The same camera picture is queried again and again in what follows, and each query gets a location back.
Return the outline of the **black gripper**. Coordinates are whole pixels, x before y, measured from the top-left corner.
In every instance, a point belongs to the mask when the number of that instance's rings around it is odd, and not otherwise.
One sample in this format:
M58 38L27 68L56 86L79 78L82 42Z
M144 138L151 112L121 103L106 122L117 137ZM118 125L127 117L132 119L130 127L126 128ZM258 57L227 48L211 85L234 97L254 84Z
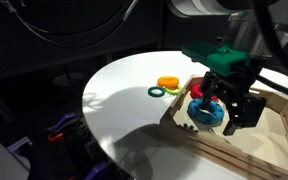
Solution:
M224 136L232 136L238 128L255 127L265 107L266 99L250 94L250 86L254 84L260 68L251 65L234 65L233 73L224 77L217 73L207 71L200 85L202 95L202 109L208 109L214 92L225 104L229 114L229 121L224 130Z

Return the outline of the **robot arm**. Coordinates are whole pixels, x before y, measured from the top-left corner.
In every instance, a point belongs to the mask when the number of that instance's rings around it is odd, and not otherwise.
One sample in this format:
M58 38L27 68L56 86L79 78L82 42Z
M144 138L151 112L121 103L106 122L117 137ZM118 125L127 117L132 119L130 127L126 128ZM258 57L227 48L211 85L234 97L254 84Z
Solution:
M202 80L202 107L213 96L226 106L229 121L223 130L257 125L267 100L249 93L257 81L288 95L288 88L263 77L262 69L288 76L288 0L167 0L177 16L228 17L218 45L193 42L182 47L192 61L209 68Z

